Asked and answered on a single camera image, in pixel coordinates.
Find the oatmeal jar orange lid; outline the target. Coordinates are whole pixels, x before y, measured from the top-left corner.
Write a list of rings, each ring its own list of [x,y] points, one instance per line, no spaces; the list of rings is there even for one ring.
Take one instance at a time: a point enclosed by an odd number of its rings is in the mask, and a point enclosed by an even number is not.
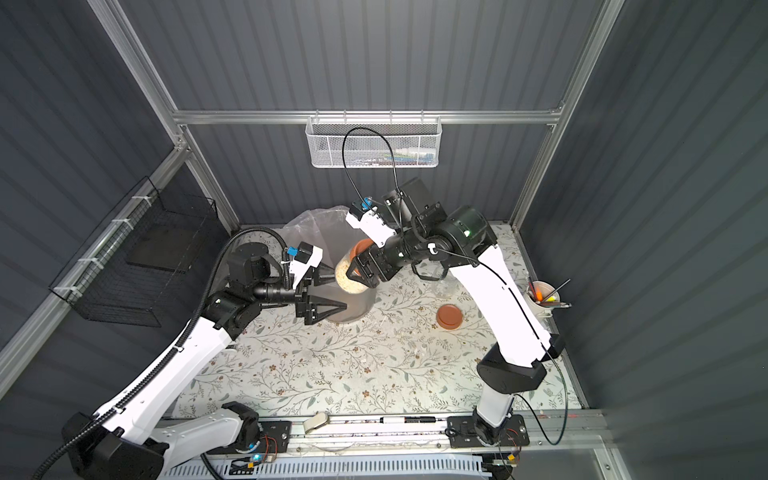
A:
[[[378,285],[379,279],[372,267],[365,260],[357,259],[372,245],[374,242],[370,239],[360,240],[337,263],[336,282],[345,293],[358,295]]]

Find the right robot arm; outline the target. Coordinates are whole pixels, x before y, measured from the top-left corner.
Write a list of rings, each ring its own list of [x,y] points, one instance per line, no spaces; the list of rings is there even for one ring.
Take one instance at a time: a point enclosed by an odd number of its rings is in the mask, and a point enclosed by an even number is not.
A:
[[[360,197],[346,221],[372,242],[351,261],[349,280],[375,288],[405,267],[416,271],[421,262],[432,261],[473,299],[495,338],[477,366],[483,389],[473,420],[479,440],[497,444],[514,397],[541,385],[546,363],[560,356],[564,341],[547,331],[528,306],[490,223],[469,205],[446,212],[419,179],[380,201]]]

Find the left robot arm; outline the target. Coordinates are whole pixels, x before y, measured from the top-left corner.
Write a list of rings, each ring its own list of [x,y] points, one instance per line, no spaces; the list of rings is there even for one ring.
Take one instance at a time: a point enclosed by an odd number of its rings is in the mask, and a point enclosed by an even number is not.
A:
[[[67,421],[64,444],[53,457],[68,457],[80,478],[156,479],[217,448],[250,454],[273,447],[258,413],[237,401],[169,427],[158,423],[181,391],[263,310],[293,305],[297,317],[313,325],[346,305],[309,292],[333,280],[317,246],[283,246],[275,259],[264,243],[227,244],[220,258],[227,264],[225,282],[206,293],[171,345],[93,414]]]

